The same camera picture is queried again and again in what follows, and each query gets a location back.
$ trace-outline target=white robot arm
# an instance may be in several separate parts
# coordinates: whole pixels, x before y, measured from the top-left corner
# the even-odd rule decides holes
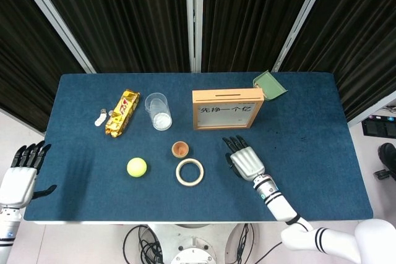
[[[327,228],[313,229],[295,212],[273,179],[264,174],[264,164],[254,150],[242,137],[236,138],[223,138],[233,152],[226,154],[226,159],[237,175],[253,181],[254,189],[275,219],[289,225],[281,233],[282,242],[289,249],[317,250],[357,264],[395,263],[392,247],[396,241],[396,229],[390,223],[369,219],[357,225],[354,235]]]
[[[11,168],[4,175],[0,186],[0,264],[6,264],[22,215],[20,209],[27,206],[32,199],[52,193],[56,185],[47,190],[33,192],[36,176],[43,165],[46,152],[51,145],[43,147],[44,141],[37,145],[21,147],[12,160]]]

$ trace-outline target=clear plastic cup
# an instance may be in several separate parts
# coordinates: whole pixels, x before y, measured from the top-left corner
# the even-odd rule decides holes
[[[168,100],[164,94],[152,93],[144,102],[146,111],[150,115],[151,122],[159,131],[169,129],[172,125],[171,112],[168,106]]]

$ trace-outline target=gold snack package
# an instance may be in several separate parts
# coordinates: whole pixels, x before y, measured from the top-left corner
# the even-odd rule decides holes
[[[105,133],[112,137],[120,136],[128,124],[129,118],[136,109],[140,93],[126,89],[121,96],[116,108],[114,108],[105,126]]]

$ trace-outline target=small cup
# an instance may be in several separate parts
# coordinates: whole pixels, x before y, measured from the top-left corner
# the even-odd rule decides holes
[[[175,142],[172,146],[172,154],[176,158],[184,158],[187,156],[189,151],[188,144],[185,142]]]

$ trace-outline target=tennis ball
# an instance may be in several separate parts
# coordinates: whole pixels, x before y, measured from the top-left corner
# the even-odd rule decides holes
[[[130,176],[140,177],[145,174],[147,170],[147,164],[142,158],[133,158],[129,160],[126,166],[126,171]]]

